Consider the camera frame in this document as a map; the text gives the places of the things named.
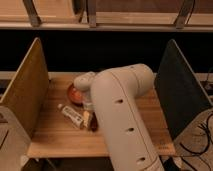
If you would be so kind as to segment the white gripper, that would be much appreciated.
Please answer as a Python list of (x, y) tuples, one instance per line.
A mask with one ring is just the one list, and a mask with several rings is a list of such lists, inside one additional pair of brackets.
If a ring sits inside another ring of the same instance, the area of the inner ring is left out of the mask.
[(84, 126), (89, 129), (90, 128), (90, 123), (91, 123), (91, 114), (88, 111), (93, 111), (93, 104), (89, 100), (84, 100), (83, 101), (83, 108), (87, 111), (83, 112), (83, 120), (84, 120)]

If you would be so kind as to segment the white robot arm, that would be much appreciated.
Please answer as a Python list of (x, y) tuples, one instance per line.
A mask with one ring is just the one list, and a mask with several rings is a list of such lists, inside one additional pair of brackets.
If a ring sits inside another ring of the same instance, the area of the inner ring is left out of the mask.
[(135, 99), (154, 84), (154, 73), (145, 64), (88, 72), (74, 86), (90, 92), (114, 171), (164, 171), (140, 115)]

